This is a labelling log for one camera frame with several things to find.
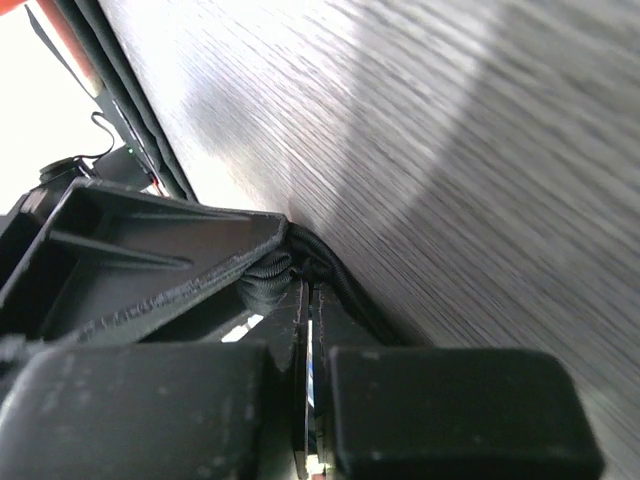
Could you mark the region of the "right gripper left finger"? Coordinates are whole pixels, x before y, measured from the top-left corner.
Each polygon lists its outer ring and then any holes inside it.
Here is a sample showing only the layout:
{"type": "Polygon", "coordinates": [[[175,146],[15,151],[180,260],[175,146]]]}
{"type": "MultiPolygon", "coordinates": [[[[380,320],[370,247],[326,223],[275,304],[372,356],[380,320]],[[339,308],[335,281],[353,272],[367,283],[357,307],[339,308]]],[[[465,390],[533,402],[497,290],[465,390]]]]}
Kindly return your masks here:
{"type": "Polygon", "coordinates": [[[303,479],[309,289],[233,342],[1,343],[5,479],[303,479]]]}

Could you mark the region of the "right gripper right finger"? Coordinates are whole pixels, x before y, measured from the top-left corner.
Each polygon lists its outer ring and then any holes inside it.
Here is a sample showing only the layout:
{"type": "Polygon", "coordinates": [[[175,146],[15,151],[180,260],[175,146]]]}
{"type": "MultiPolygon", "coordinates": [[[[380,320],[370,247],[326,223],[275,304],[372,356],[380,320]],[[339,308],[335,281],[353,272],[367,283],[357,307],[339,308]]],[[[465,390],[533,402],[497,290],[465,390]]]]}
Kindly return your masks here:
{"type": "Polygon", "coordinates": [[[325,285],[311,297],[325,479],[598,479],[576,386],[527,349],[385,346],[325,285]]]}

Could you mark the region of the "black tie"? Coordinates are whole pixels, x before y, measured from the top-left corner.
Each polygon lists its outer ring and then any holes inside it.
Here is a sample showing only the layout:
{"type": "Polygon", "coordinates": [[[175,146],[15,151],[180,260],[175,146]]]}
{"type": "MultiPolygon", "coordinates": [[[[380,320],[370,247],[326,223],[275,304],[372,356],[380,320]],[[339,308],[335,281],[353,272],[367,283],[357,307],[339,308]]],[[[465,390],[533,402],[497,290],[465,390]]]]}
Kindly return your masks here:
{"type": "Polygon", "coordinates": [[[384,345],[401,345],[400,333],[329,246],[309,229],[290,223],[283,242],[252,264],[238,281],[238,293],[253,312],[275,309],[294,279],[329,285],[346,312],[384,345]]]}

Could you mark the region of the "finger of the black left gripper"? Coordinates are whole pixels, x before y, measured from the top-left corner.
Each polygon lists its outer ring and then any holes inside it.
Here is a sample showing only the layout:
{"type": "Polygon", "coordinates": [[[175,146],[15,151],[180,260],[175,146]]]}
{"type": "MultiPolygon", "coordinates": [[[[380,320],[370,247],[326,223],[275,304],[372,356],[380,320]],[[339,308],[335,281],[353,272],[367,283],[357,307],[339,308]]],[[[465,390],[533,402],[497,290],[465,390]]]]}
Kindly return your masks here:
{"type": "Polygon", "coordinates": [[[119,185],[40,187],[1,218],[1,331],[30,340],[140,340],[277,248],[278,213],[216,209],[119,185]]]}

